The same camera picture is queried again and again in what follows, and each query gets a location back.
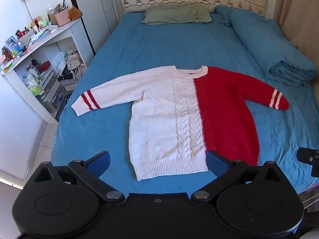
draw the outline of white and red sweater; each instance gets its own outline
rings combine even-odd
[[[129,151],[137,180],[207,171],[205,153],[258,163],[259,141],[245,100],[289,108],[281,92],[253,77],[216,67],[175,66],[120,76],[83,93],[78,116],[134,101]]]

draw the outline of sweater collar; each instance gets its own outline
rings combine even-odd
[[[196,70],[188,70],[188,69],[177,69],[176,66],[173,66],[173,70],[180,76],[188,77],[188,78],[199,78],[201,76],[207,75],[208,67],[202,66]]]

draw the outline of green pillowcase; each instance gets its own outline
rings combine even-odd
[[[159,4],[149,7],[142,23],[157,25],[163,23],[208,23],[212,19],[202,4]]]

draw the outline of metal screw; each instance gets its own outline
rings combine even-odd
[[[106,197],[108,199],[119,199],[122,196],[122,193],[120,193],[119,191],[109,191],[108,193],[106,193]]]
[[[196,191],[194,193],[194,197],[197,199],[207,199],[209,197],[209,193],[207,191]]]

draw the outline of pillow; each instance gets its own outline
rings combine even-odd
[[[268,79],[298,87],[316,77],[314,63],[283,36],[274,20],[243,9],[234,10],[230,20]]]
[[[230,21],[230,13],[235,10],[233,7],[228,6],[217,6],[215,8],[215,12],[218,15],[218,20],[220,23],[225,24],[228,27],[232,26],[232,22]]]
[[[208,23],[212,19],[208,9],[201,4],[159,4],[145,12],[144,24]]]

